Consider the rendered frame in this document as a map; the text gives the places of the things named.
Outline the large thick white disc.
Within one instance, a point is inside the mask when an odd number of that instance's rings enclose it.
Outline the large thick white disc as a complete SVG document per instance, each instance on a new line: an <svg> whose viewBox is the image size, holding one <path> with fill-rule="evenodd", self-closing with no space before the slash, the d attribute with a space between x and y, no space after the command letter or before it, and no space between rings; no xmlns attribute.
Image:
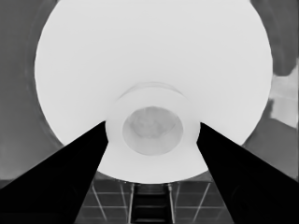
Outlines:
<svg viewBox="0 0 299 224"><path fill-rule="evenodd" d="M196 140L211 127L244 143L266 106L273 60L249 0L60 0L36 50L36 91L57 138L69 144L98 123L105 175L137 183L200 175ZM167 153L140 154L122 134L139 109L173 112L183 132Z"/></svg>

